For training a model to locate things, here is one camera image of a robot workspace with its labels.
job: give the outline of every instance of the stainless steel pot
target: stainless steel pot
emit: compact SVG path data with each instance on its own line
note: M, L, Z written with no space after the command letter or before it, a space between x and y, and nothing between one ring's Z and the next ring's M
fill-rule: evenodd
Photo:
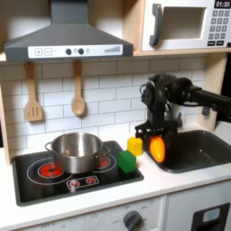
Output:
M94 170L99 165L99 157L110 153L98 137L83 133L64 134L47 143L45 148L54 154L57 166L71 174Z

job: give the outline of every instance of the stovetop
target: stovetop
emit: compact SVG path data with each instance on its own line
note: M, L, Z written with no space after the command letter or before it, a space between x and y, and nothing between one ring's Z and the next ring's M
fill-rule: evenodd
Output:
M57 168L50 152L16 156L13 159L14 187L18 206L29 206L63 199L94 190L132 183L143 179L137 169L124 173L118 167L122 148L117 142L105 142L111 153L102 156L97 169L84 174L68 174Z

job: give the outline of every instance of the yellow block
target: yellow block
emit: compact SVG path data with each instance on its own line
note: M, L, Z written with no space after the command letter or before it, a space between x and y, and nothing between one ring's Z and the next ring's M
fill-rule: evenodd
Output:
M127 141L127 150L134 156L140 156L143 154L143 141L140 138L131 137Z

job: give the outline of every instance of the range hood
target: range hood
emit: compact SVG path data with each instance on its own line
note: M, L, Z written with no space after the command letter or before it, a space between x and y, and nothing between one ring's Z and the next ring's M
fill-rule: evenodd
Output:
M88 24L88 0L51 0L51 25L5 43L7 61L133 56L133 44Z

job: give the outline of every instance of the green block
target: green block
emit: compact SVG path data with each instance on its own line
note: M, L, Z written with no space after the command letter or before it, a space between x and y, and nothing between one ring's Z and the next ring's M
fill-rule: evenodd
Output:
M122 151L119 153L119 167L124 173L130 173L135 171L136 157L129 151Z

